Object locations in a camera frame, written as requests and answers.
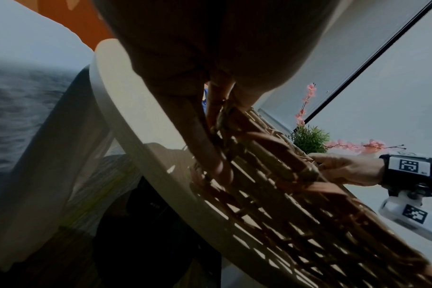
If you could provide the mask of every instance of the woven basket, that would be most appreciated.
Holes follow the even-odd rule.
[[[325,180],[254,110],[226,103],[214,133],[234,180],[222,188],[195,164],[193,191],[263,244],[277,269],[318,287],[432,287],[432,265],[422,254]]]

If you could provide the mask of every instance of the black line on wall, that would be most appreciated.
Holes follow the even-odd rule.
[[[316,116],[322,109],[325,108],[333,99],[336,98],[349,84],[352,83],[360,74],[363,73],[374,61],[376,61],[393,43],[395,43],[401,36],[403,36],[410,28],[412,28],[423,16],[425,16],[432,9],[432,1],[430,1],[422,10],[420,10],[414,18],[412,18],[400,31],[398,31],[387,43],[384,44],[371,58],[369,58],[352,76],[350,76],[332,95],[330,95],[316,110],[314,110],[306,119],[308,123],[314,116]]]

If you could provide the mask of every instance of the wicker strip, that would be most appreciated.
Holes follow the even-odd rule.
[[[319,287],[432,287],[432,265],[254,110],[226,103],[215,135],[233,164],[221,187],[195,164],[193,191],[263,244],[263,257]]]

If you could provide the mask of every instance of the orange object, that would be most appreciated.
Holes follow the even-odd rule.
[[[23,6],[62,24],[94,50],[99,42],[114,38],[91,0],[15,0]]]

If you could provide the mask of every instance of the round table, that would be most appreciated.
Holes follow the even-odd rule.
[[[276,265],[271,251],[191,191],[188,168],[195,160],[143,80],[132,70],[117,40],[108,39],[97,46],[90,79],[99,108],[119,144],[187,224],[263,285],[315,287],[299,271]]]

